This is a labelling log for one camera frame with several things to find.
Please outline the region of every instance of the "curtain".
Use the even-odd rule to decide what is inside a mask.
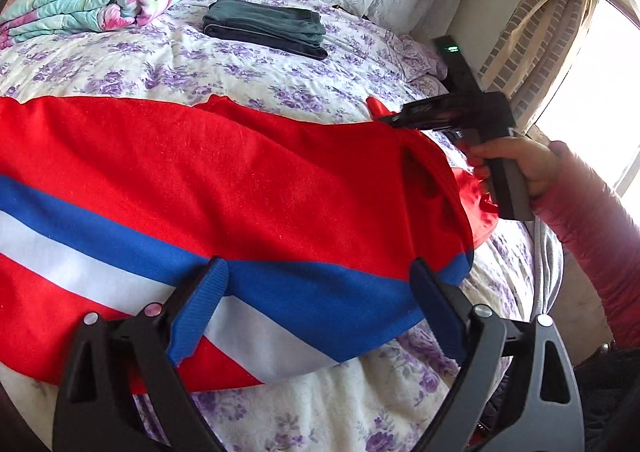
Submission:
[[[510,99],[519,129],[527,131],[577,54],[595,0],[522,0],[480,69],[489,91]]]

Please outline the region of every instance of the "pink long sleeve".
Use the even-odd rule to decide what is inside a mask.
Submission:
[[[562,142],[556,184],[534,201],[595,287],[617,345],[640,347],[640,228],[606,183]]]

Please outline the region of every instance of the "bedspread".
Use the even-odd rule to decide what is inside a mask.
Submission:
[[[327,29],[329,57],[315,61],[200,33],[213,0],[183,0],[134,30],[31,39],[0,53],[0,94],[24,102],[44,94],[128,96],[194,105],[209,94],[291,118],[369,121],[373,95],[389,108],[446,92],[438,59],[317,0],[255,0],[308,7]],[[428,133],[453,165],[461,153]],[[500,221],[476,250],[462,284],[468,298],[502,317],[529,320],[532,244],[520,223]],[[497,377],[504,372],[502,363]],[[381,348],[281,384],[203,392],[194,400],[228,450],[409,451],[447,394],[457,366],[442,355],[425,322]],[[0,368],[12,398],[50,443],[55,389]],[[137,399],[148,431],[161,438],[148,399]]]

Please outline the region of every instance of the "white stripe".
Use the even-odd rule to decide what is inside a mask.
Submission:
[[[0,253],[66,291],[127,315],[166,301],[174,291],[49,239],[1,210]]]
[[[66,291],[128,315],[166,301],[174,291],[49,239],[1,210],[0,253]],[[205,336],[263,383],[336,364],[236,297],[222,298]]]
[[[238,297],[223,297],[205,336],[263,384],[337,362]]]

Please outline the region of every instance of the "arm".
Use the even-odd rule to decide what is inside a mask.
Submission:
[[[533,202],[536,214],[590,278],[620,348],[640,346],[640,229],[619,198],[562,142],[558,178]]]
[[[511,158],[527,178],[536,214],[575,255],[595,287],[620,348],[640,347],[640,229],[619,198],[562,142],[495,139],[468,150],[479,179],[483,158]]]

